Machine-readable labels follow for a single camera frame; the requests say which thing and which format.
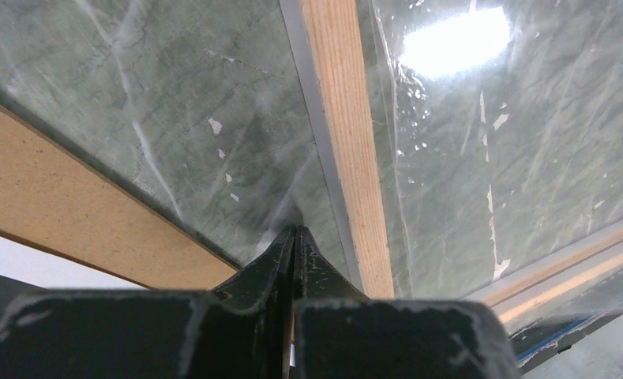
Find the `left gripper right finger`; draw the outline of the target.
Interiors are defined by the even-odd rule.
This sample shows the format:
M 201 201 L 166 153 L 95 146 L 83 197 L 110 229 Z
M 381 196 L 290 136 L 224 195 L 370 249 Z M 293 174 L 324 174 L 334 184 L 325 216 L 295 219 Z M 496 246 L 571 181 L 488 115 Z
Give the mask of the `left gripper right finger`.
M 295 369 L 300 378 L 518 378 L 496 314 L 479 302 L 371 299 L 295 236 Z

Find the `wooden picture frame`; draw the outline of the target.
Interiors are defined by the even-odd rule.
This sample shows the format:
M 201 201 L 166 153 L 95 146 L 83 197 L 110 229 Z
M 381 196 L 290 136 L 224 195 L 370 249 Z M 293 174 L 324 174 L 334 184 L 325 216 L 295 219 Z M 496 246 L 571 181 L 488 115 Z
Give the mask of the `wooden picture frame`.
M 313 135 L 336 217 L 348 276 L 372 298 L 393 298 L 373 119 L 353 1 L 281 4 Z M 512 321 L 623 268 L 623 220 L 510 272 L 497 261 L 490 283 L 467 299 Z

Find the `glossy photo print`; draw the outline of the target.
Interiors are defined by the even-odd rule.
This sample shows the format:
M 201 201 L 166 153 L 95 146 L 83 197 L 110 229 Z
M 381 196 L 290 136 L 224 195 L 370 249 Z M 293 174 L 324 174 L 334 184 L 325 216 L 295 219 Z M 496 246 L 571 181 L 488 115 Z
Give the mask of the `glossy photo print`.
M 21 287 L 127 289 L 143 287 L 96 268 L 0 236 L 0 309 Z

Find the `clear acrylic sheet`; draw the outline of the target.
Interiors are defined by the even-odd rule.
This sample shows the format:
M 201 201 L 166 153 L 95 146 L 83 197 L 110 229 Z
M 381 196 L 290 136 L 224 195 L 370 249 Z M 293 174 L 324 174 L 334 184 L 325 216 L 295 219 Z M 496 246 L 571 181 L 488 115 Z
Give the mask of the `clear acrylic sheet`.
M 623 219 L 623 1 L 360 1 L 394 291 L 462 298 Z

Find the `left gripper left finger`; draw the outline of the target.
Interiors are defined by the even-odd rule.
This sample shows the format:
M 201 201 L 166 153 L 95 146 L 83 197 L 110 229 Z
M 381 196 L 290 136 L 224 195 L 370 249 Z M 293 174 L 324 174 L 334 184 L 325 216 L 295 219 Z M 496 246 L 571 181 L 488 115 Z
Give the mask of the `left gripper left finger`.
M 285 378 L 296 231 L 210 290 L 41 290 L 0 320 L 0 378 Z

